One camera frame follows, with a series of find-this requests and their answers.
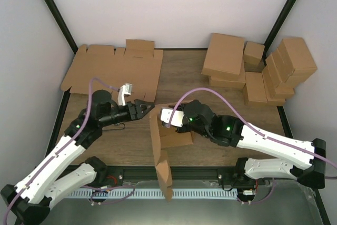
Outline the brown cardboard box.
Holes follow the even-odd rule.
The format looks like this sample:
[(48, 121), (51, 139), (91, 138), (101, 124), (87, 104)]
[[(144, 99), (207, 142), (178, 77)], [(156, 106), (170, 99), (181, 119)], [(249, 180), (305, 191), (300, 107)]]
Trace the brown cardboard box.
[(190, 132), (177, 133), (175, 128), (162, 126), (160, 113), (163, 107), (169, 104), (158, 104), (151, 110), (149, 116), (154, 167), (160, 189), (166, 201), (171, 201), (173, 196), (173, 181), (167, 149), (193, 144)]

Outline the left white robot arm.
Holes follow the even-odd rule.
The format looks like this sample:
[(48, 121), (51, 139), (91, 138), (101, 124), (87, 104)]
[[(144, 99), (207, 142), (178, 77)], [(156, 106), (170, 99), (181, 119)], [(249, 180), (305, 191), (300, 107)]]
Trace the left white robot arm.
[(71, 192), (88, 184), (103, 184), (107, 165), (95, 156), (73, 172), (61, 174), (102, 136), (104, 127), (140, 120), (153, 108), (153, 102), (139, 99), (118, 105), (106, 90), (92, 93), (87, 108), (71, 122), (48, 156), (22, 181), (2, 188), (1, 196), (9, 210), (23, 224), (41, 224)]

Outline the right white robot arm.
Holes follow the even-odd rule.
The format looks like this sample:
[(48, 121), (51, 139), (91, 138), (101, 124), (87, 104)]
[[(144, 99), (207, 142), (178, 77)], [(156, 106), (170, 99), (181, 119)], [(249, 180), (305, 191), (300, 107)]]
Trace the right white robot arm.
[(325, 187), (326, 142), (321, 139), (301, 141), (287, 138), (244, 123), (237, 117), (217, 115), (198, 100), (178, 106), (173, 116), (162, 121), (177, 132), (195, 132), (219, 146), (250, 149), (270, 155), (269, 159), (242, 158), (237, 161), (234, 178), (239, 184), (251, 179), (282, 178), (316, 189)]

